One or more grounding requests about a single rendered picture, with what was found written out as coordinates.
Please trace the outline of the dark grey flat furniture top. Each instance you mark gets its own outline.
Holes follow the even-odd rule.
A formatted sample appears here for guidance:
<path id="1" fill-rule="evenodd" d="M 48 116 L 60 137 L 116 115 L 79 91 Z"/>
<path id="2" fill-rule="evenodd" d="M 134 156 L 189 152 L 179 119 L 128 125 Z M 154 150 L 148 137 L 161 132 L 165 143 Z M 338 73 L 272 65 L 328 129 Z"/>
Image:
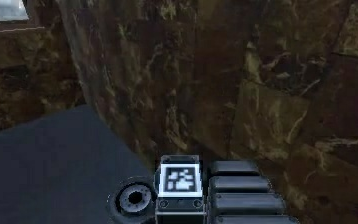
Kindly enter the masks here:
<path id="1" fill-rule="evenodd" d="M 108 195 L 149 174 L 87 106 L 0 131 L 0 224 L 111 224 Z"/>

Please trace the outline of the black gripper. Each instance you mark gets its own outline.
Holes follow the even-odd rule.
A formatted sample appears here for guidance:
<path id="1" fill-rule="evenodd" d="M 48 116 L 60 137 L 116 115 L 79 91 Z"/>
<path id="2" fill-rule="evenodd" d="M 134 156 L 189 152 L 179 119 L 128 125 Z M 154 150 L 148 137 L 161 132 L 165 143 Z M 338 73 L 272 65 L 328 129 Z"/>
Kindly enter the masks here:
<path id="1" fill-rule="evenodd" d="M 106 210 L 112 224 L 155 224 L 156 198 L 151 177 L 130 177 L 108 195 Z"/>

